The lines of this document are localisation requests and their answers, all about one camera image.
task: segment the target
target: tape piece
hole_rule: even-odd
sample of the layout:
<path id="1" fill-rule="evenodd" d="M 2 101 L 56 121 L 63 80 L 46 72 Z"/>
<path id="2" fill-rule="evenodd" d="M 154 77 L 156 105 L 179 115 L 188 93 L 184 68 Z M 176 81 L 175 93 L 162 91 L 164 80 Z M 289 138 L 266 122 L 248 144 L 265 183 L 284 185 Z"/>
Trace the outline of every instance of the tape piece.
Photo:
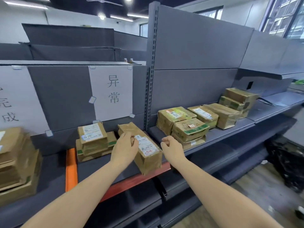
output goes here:
<path id="1" fill-rule="evenodd" d="M 93 96 L 89 99 L 89 103 L 94 104 L 95 101 L 96 101 L 96 98 Z"/>
<path id="2" fill-rule="evenodd" d="M 53 133 L 52 133 L 51 130 L 46 130 L 46 131 L 45 131 L 45 134 L 47 135 L 47 137 L 53 136 Z"/>
<path id="3" fill-rule="evenodd" d="M 21 66 L 12 66 L 14 70 L 21 70 Z"/>

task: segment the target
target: fluorescent light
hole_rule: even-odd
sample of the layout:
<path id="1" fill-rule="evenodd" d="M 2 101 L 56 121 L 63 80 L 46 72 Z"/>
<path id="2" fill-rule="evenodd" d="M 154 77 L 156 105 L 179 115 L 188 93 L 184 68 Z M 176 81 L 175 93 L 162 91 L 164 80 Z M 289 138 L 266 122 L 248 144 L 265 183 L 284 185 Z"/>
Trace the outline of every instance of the fluorescent light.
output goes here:
<path id="1" fill-rule="evenodd" d="M 120 19 L 120 20 L 128 21 L 128 22 L 132 22 L 133 21 L 133 20 L 130 20 L 130 19 L 127 19 L 127 18 L 120 18 L 120 17 L 116 17 L 116 16 L 113 16 L 113 15 L 111 15 L 110 17 L 111 18 L 115 18 L 115 19 Z"/>
<path id="2" fill-rule="evenodd" d="M 21 7 L 30 7 L 30 8 L 37 8 L 37 9 L 48 9 L 45 6 L 42 5 L 29 5 L 29 4 L 22 4 L 22 3 L 17 3 L 17 2 L 10 2 L 10 1 L 4 1 L 8 5 L 15 5 L 15 6 L 21 6 Z"/>
<path id="3" fill-rule="evenodd" d="M 149 19 L 148 16 L 143 16 L 143 15 L 136 15 L 136 14 L 127 14 L 129 17 L 135 17 L 135 18 L 146 18 Z"/>
<path id="4" fill-rule="evenodd" d="M 105 15 L 98 15 L 98 17 L 99 17 L 101 20 L 104 20 L 104 19 L 105 19 Z"/>

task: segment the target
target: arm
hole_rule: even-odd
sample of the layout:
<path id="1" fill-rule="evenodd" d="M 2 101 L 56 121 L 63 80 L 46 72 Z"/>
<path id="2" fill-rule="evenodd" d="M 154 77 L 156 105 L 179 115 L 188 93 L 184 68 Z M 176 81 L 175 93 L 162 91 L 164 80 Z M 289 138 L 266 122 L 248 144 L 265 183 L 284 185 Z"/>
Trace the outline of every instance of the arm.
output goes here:
<path id="1" fill-rule="evenodd" d="M 83 228 L 105 192 L 133 161 L 137 151 L 138 141 L 134 139 L 131 145 L 131 133 L 122 134 L 106 165 L 44 207 L 22 228 Z"/>
<path id="2" fill-rule="evenodd" d="M 172 136 L 162 141 L 166 159 L 181 173 L 221 228 L 282 228 L 249 198 L 188 161 L 182 145 Z"/>

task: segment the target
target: window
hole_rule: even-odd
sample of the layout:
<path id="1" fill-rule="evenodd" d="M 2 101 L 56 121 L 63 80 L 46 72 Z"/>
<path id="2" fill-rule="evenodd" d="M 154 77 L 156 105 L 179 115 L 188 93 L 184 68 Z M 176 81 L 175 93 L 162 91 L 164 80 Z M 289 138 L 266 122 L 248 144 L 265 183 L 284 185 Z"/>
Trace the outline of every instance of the window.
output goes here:
<path id="1" fill-rule="evenodd" d="M 300 7 L 286 38 L 304 40 L 304 3 Z"/>
<path id="2" fill-rule="evenodd" d="M 219 6 L 211 9 L 206 9 L 204 11 L 196 12 L 196 14 L 220 20 L 223 13 L 223 7 L 224 6 Z"/>
<path id="3" fill-rule="evenodd" d="M 274 0 L 263 32 L 283 37 L 300 0 Z"/>
<path id="4" fill-rule="evenodd" d="M 139 36 L 148 37 L 148 23 L 139 25 Z"/>

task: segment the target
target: wooden floor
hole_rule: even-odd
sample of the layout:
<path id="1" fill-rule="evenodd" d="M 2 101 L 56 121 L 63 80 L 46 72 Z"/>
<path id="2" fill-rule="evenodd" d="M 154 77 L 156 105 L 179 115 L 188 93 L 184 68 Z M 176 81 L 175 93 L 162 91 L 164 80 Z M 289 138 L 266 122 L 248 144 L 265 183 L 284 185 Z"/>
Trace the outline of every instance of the wooden floor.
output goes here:
<path id="1" fill-rule="evenodd" d="M 304 207 L 304 193 L 298 195 L 286 187 L 272 164 L 257 166 L 232 187 L 257 203 L 284 228 L 304 227 L 304 221 L 294 214 L 298 206 Z M 203 206 L 173 227 L 219 228 Z"/>

